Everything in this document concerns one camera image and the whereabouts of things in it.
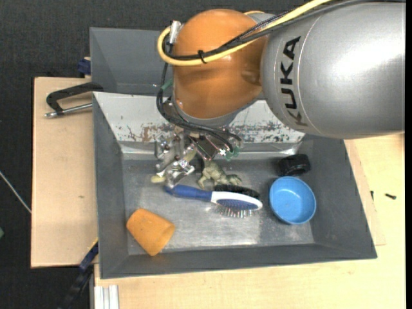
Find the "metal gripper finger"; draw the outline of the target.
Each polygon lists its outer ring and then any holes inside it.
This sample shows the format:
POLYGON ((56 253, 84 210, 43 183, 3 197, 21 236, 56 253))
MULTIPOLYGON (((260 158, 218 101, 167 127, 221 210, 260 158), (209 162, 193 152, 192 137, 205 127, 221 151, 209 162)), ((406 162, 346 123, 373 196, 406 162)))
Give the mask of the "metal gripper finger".
POLYGON ((180 160, 180 155, 173 155, 173 156, 161 159, 155 165, 156 174, 164 174, 167 170, 177 168, 179 160, 180 160))
POLYGON ((175 187, 186 176, 192 174, 195 171, 195 167, 191 165, 187 160, 179 160, 173 162, 162 175, 162 182, 167 187, 175 187))

